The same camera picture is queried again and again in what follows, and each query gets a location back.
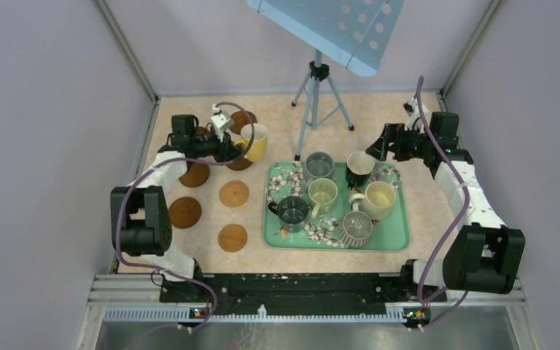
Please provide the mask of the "dark grey mug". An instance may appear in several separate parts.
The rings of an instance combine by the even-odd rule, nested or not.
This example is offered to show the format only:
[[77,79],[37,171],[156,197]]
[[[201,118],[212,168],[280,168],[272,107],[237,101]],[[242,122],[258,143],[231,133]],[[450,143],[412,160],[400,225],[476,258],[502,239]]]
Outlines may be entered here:
[[280,228],[288,233],[298,233],[308,219],[308,203],[299,196],[287,196],[279,202],[271,201],[268,209],[280,220]]

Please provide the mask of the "light woven rattan coaster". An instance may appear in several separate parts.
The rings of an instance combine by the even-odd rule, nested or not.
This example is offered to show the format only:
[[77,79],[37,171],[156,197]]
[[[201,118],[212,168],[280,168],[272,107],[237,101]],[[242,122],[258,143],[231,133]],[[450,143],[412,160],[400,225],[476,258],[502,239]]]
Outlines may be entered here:
[[228,208],[237,208],[247,202],[249,187],[240,180],[232,180],[224,184],[219,190],[220,202]]
[[246,229],[237,224],[223,227],[218,235],[218,244],[225,252],[233,253],[243,249],[248,241]]

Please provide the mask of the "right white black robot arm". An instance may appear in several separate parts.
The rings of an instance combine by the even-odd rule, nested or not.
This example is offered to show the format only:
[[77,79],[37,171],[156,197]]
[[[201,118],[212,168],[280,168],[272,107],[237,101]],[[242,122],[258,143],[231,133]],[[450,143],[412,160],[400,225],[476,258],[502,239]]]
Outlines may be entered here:
[[459,147],[459,116],[432,113],[429,126],[387,123],[366,153],[398,162],[423,160],[443,190],[455,219],[457,236],[441,259],[417,260],[413,272],[398,281],[400,294],[418,300],[428,286],[506,295],[513,290],[526,239],[495,213],[475,175],[470,153]]

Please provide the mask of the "yellow mug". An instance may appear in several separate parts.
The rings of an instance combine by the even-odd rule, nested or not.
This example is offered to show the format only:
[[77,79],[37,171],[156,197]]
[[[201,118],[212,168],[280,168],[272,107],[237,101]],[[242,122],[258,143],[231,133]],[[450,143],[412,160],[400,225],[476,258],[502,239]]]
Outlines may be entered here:
[[268,129],[259,123],[253,125],[245,125],[240,132],[240,139],[233,144],[237,147],[245,149],[254,136],[254,141],[249,151],[245,154],[245,158],[253,163],[257,163],[264,159],[268,145]]

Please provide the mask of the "green floral serving tray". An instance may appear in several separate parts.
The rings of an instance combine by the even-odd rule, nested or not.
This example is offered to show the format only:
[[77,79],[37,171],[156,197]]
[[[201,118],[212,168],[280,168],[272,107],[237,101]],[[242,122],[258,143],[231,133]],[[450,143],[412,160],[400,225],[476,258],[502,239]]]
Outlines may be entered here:
[[[281,233],[281,220],[272,214],[268,204],[264,205],[262,236],[267,245],[277,249],[331,249],[344,250],[349,245],[342,242],[339,227],[343,217],[351,210],[349,196],[351,190],[345,182],[346,164],[335,163],[332,180],[338,186],[338,199],[326,214],[317,219],[309,219],[300,232]],[[403,185],[400,171],[391,163],[379,163],[366,184],[383,181],[394,187],[397,195],[392,213],[383,221],[373,226],[371,239],[358,250],[398,252],[408,247],[411,232],[408,215],[405,209]],[[295,161],[279,161],[267,170],[265,197],[266,203],[279,202],[281,199],[299,195],[307,199],[307,186],[301,163]]]

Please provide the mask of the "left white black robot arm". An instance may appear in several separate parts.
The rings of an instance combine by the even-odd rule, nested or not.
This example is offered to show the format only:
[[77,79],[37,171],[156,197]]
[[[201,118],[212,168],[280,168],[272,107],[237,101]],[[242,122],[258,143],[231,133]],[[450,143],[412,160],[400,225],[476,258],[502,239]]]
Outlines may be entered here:
[[194,275],[196,261],[172,244],[172,224],[166,197],[195,164],[227,166],[244,158],[252,146],[238,146],[229,133],[233,120],[222,110],[211,116],[211,129],[198,132],[193,114],[171,118],[171,132],[151,165],[139,178],[110,193],[112,245],[120,264],[148,268],[176,281],[187,301],[200,299],[211,287]]

